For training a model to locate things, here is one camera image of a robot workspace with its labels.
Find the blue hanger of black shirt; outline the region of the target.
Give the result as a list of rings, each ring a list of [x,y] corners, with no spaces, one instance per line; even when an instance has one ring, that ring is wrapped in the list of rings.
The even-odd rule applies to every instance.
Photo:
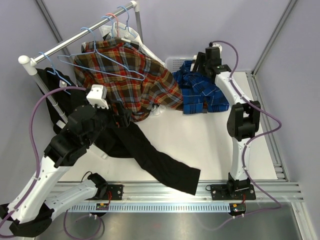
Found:
[[[47,72],[58,77],[59,87],[60,88],[71,87],[72,86],[71,82],[59,74],[59,72],[55,68],[53,61],[44,52],[40,51],[39,54],[43,55],[50,62],[52,70],[47,70]]]

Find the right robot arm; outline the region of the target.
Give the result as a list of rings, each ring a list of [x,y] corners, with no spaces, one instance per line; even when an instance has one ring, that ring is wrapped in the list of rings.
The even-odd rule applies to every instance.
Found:
[[[213,200],[255,200],[253,181],[248,177],[247,164],[251,140],[260,126],[259,101],[252,101],[236,83],[230,67],[222,63],[222,47],[209,43],[205,52],[196,56],[193,72],[198,72],[210,80],[222,91],[231,107],[226,128],[232,139],[232,164],[228,179],[223,184],[211,184],[209,190]]]

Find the blue plaid shirt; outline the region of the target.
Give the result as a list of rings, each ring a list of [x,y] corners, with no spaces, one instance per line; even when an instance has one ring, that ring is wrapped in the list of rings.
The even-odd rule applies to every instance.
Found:
[[[210,78],[192,72],[191,66],[192,61],[186,60],[179,70],[173,73],[182,92],[183,113],[192,115],[226,112],[230,105],[222,91]]]

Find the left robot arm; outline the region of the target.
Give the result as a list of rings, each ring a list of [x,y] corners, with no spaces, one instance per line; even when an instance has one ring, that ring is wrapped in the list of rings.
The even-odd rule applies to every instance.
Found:
[[[14,237],[37,237],[72,206],[84,200],[101,200],[107,195],[107,181],[98,173],[92,173],[75,187],[49,196],[56,183],[87,153],[101,132],[128,127],[132,111],[119,101],[115,106],[116,111],[81,105],[68,116],[66,126],[51,139],[39,169],[20,195],[0,206],[0,217],[11,222],[9,229]]]

